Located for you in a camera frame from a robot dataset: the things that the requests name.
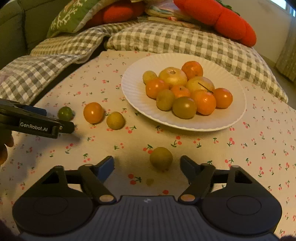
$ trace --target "checkered blanket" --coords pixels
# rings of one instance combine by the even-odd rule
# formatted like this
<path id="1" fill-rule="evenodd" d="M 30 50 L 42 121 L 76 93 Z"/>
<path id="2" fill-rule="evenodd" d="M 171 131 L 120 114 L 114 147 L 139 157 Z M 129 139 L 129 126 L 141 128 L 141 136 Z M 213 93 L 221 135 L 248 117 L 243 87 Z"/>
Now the checkered blanket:
<path id="1" fill-rule="evenodd" d="M 275 76 L 254 48 L 214 33 L 173 25 L 142 22 L 114 34 L 109 49 L 153 53 L 185 53 L 210 60 L 231 74 L 245 79 L 288 102 Z"/>
<path id="2" fill-rule="evenodd" d="M 72 63 L 85 63 L 105 36 L 112 36 L 136 22 L 105 24 L 75 35 L 46 39 L 29 56 L 22 56 L 0 70 L 0 98 L 30 104 L 60 72 Z"/>

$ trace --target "beige wall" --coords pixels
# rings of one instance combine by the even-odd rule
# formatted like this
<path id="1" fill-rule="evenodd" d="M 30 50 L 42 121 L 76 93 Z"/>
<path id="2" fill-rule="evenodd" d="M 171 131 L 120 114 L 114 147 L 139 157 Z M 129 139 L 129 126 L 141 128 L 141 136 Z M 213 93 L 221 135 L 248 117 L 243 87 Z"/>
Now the beige wall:
<path id="1" fill-rule="evenodd" d="M 232 6 L 255 30 L 259 54 L 277 61 L 285 44 L 291 16 L 270 0 L 222 0 Z"/>

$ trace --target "human hand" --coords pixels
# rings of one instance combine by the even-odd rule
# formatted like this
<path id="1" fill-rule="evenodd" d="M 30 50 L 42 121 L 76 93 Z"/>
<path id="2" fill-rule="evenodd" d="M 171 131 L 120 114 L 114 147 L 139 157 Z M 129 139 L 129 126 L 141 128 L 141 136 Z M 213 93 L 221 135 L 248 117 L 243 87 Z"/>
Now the human hand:
<path id="1" fill-rule="evenodd" d="M 6 161 L 8 156 L 6 146 L 13 147 L 11 130 L 0 128 L 0 165 Z"/>

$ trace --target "paper plate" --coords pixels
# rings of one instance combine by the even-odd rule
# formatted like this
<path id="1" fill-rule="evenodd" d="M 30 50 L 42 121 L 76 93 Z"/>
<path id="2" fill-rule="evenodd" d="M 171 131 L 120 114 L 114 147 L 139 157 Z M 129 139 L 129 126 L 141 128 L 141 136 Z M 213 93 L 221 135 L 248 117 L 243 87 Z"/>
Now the paper plate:
<path id="1" fill-rule="evenodd" d="M 202 65 L 204 77 L 210 79 L 215 88 L 226 88 L 233 95 L 232 104 L 224 110 L 215 109 L 209 116 L 195 115 L 185 120 L 176 117 L 172 111 L 161 111 L 156 101 L 145 92 L 142 75 L 147 70 L 157 75 L 167 67 L 181 69 L 184 63 L 197 61 Z M 189 131 L 216 131 L 238 122 L 246 111 L 246 96 L 239 81 L 219 65 L 193 55 L 180 53 L 156 54 L 133 63 L 124 72 L 121 88 L 127 101 L 140 113 L 161 124 Z"/>

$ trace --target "table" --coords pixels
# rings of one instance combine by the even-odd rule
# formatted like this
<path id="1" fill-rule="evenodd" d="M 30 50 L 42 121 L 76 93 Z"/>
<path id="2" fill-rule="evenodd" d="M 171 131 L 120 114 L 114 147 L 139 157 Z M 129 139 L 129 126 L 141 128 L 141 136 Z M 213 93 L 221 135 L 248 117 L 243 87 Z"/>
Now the table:
<path id="1" fill-rule="evenodd" d="M 53 166 L 77 169 L 85 163 L 96 164 L 108 155 L 115 158 L 115 170 L 105 186 L 117 198 L 123 194 L 178 197 L 188 186 L 179 168 L 179 158 L 187 155 L 217 169 L 240 165 L 281 203 L 283 216 L 275 234 L 296 235 L 296 111 L 259 86 L 239 80 L 246 93 L 247 111 L 230 128 L 201 133 L 160 125 L 138 113 L 125 100 L 120 86 L 125 69 L 148 55 L 137 51 L 103 52 L 36 104 L 51 117 L 56 117 L 62 106 L 71 107 L 75 133 L 61 134 L 58 139 L 13 134 L 15 146 L 0 168 L 2 220 L 17 233 L 11 213 L 13 203 Z M 89 102 L 100 103 L 106 115 L 121 112 L 126 126 L 113 131 L 106 121 L 87 123 L 83 108 Z M 160 146 L 174 156 L 170 170 L 164 173 L 149 163 L 149 154 Z"/>

